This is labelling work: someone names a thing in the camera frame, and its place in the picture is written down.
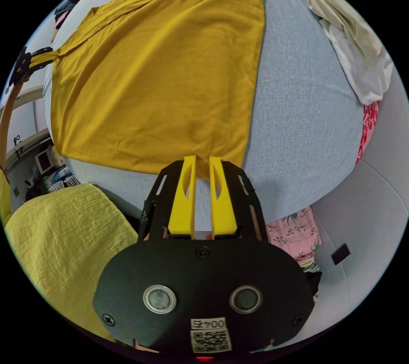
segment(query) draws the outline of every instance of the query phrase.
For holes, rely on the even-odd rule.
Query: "sticker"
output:
[[[224,317],[192,319],[190,327],[193,352],[215,353],[232,350]]]

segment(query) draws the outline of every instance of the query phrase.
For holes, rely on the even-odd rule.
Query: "bed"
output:
[[[80,0],[58,31],[54,49],[68,39],[92,7],[109,1]],[[306,0],[265,0],[265,13],[242,168],[256,189],[266,221],[273,221],[313,204],[352,172],[362,137],[363,106]],[[52,65],[46,69],[43,98],[52,136]],[[157,177],[71,158],[65,161],[80,182],[99,186],[134,213],[143,208]],[[198,180],[195,229],[209,231],[210,226],[210,186]]]

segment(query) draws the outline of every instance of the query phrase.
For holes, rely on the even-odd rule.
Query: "black bracket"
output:
[[[33,67],[30,67],[32,57],[38,56],[40,54],[52,52],[52,48],[44,47],[43,49],[39,49],[34,53],[26,53],[26,50],[27,50],[27,46],[24,46],[23,50],[20,52],[18,56],[13,73],[10,77],[9,87],[12,84],[16,85],[26,75],[31,76],[31,74],[33,74],[34,71],[40,70],[44,68],[45,66],[47,66],[48,64],[53,62],[53,60],[49,60],[49,61],[45,61],[44,63],[37,64]]]

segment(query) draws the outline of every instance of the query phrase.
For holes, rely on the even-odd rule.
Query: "gray surface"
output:
[[[81,0],[59,31],[58,48],[93,6]],[[251,135],[243,168],[272,221],[326,195],[354,169],[363,108],[306,0],[265,0],[266,30],[259,64]],[[45,112],[50,123],[51,66]],[[126,172],[75,159],[67,165],[91,182],[142,208],[154,175]],[[210,227],[209,185],[198,181],[196,230]]]
[[[396,69],[361,161],[382,175],[409,209],[409,103]]]
[[[300,334],[302,338],[330,327],[358,307],[387,269],[408,222],[408,212],[392,186],[362,161],[312,208],[324,239],[316,254],[323,276],[319,316],[310,328],[302,329],[309,333]],[[329,250],[344,243],[351,254],[334,266]]]

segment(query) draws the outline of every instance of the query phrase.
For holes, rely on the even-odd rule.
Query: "pink floral fabric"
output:
[[[321,238],[310,207],[290,216],[268,222],[271,243],[292,256],[297,262],[314,261]]]
[[[374,132],[376,120],[378,119],[379,103],[380,101],[375,101],[374,103],[363,107],[362,138],[359,145],[357,162],[362,157]]]

